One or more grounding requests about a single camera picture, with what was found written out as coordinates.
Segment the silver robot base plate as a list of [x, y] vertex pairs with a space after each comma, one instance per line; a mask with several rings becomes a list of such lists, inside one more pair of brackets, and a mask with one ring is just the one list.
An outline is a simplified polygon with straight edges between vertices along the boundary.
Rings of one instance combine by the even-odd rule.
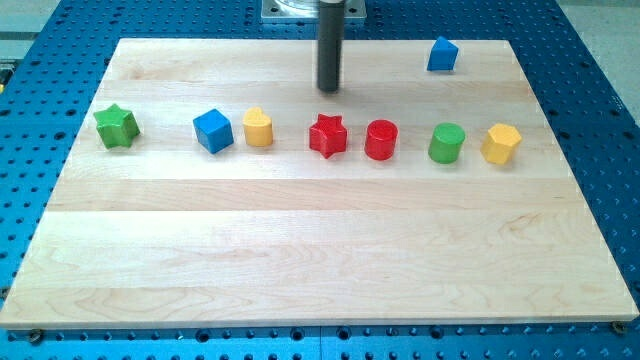
[[[259, 5], [262, 23], [315, 23], [318, 20], [318, 0], [260, 0]], [[363, 22], [367, 18], [365, 1], [346, 0], [344, 17], [347, 22]]]

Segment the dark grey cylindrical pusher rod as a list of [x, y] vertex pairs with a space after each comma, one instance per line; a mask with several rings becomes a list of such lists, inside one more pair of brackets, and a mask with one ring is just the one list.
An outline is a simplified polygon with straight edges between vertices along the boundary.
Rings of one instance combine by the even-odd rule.
[[318, 2], [317, 87], [335, 93], [340, 85], [345, 0]]

